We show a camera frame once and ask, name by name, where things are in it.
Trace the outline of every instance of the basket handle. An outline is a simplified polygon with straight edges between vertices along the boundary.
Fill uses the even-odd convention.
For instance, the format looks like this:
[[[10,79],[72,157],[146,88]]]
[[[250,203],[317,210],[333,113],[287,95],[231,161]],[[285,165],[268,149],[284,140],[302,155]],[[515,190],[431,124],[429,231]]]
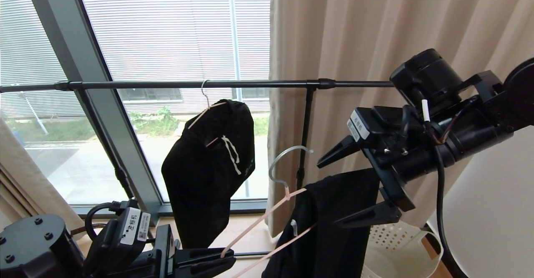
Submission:
[[[419,232],[414,238],[412,241],[416,240],[417,242],[421,242],[422,239],[427,236],[427,234],[430,234],[431,236],[433,236],[433,238],[435,238],[435,240],[437,240],[438,244],[439,244],[439,254],[434,257],[432,260],[435,260],[435,259],[438,259],[438,260],[441,260],[441,257],[443,256],[443,246],[441,244],[441,241],[439,240],[439,238],[432,232],[428,232],[428,231],[424,231],[424,230],[421,230],[421,232]]]

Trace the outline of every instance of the curtain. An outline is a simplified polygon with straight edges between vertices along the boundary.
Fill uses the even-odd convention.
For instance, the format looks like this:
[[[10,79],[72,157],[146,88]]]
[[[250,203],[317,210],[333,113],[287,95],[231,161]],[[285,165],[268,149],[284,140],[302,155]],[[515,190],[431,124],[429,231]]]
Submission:
[[[465,80],[491,69],[502,80],[534,56],[534,0],[272,0],[272,80],[387,81],[415,54],[435,48]],[[465,98],[473,91],[463,93]],[[305,184],[328,175],[370,167],[361,152],[323,169],[315,164],[349,134],[347,119],[357,106],[400,107],[394,88],[335,88],[315,93]],[[273,89],[269,158],[300,143],[305,90]],[[299,152],[277,164],[275,176],[295,187]],[[469,159],[446,169],[446,190]],[[411,181],[406,191],[416,209],[402,220],[421,226],[435,210],[436,174]],[[269,204],[284,196],[271,182]],[[282,231],[292,211],[279,208],[267,222],[272,235]]]
[[[0,211],[11,222],[46,213],[59,215],[69,229],[83,221],[42,174],[0,118]]]

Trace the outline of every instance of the corrugated metal wall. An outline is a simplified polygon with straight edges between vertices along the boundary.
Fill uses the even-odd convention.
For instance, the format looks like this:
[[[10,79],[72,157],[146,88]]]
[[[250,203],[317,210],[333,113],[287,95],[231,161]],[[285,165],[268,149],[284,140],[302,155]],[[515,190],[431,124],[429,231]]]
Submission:
[[[235,79],[230,0],[83,1],[114,80]],[[234,1],[241,78],[267,79],[270,0]],[[0,83],[66,80],[31,0],[2,0],[1,7]],[[26,63],[32,65],[30,71]],[[229,88],[204,92],[210,103],[232,98]],[[126,101],[124,105],[127,111],[141,113],[155,113],[165,106],[173,113],[195,113],[206,107],[200,89],[181,89],[181,96],[182,101]],[[52,91],[27,97],[44,118],[83,114],[73,94]],[[269,110],[265,100],[246,103],[252,111]],[[6,116],[31,116],[26,106],[17,95],[2,96]]]

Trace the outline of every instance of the black garment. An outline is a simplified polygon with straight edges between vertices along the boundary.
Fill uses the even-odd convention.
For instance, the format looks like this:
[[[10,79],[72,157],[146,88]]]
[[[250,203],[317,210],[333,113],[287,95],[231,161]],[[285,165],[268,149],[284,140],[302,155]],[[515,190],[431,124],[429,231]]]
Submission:
[[[207,248],[225,229],[230,198],[255,168],[250,111],[240,101],[222,101],[191,129],[198,116],[186,122],[161,167],[185,249]]]
[[[376,203],[379,179],[372,168],[326,177],[306,185],[277,246],[315,228],[273,255],[262,278],[359,278],[370,227],[342,229],[334,221]]]

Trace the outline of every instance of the clothes rack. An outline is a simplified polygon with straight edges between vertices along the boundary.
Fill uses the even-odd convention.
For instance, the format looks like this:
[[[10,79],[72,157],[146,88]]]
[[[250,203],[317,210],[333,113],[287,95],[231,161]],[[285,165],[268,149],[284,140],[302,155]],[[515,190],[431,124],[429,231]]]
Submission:
[[[302,128],[301,145],[307,146],[307,139],[309,135],[309,127],[311,120],[311,105],[313,102],[313,95],[315,90],[331,89],[331,88],[368,88],[380,87],[389,88],[393,84],[389,81],[336,81],[329,78],[319,78],[316,80],[293,80],[293,81],[273,81],[273,80],[245,80],[245,81],[107,81],[107,82],[76,82],[63,81],[54,84],[27,84],[16,86],[0,86],[0,94],[7,92],[19,91],[40,91],[40,90],[60,90],[73,91],[78,97],[82,107],[86,111],[88,119],[92,122],[95,128],[97,137],[101,140],[104,151],[115,169],[115,176],[124,188],[129,197],[134,197],[134,192],[128,182],[124,165],[112,142],[109,141],[109,136],[105,134],[105,129],[101,125],[97,113],[92,105],[91,99],[87,93],[89,89],[120,89],[120,88],[306,88],[305,114]],[[130,124],[130,129],[133,133],[133,127]],[[305,151],[301,151],[299,159],[299,168],[296,172],[296,187],[301,189],[305,177]],[[237,253],[236,256],[258,256],[265,255],[265,253]]]

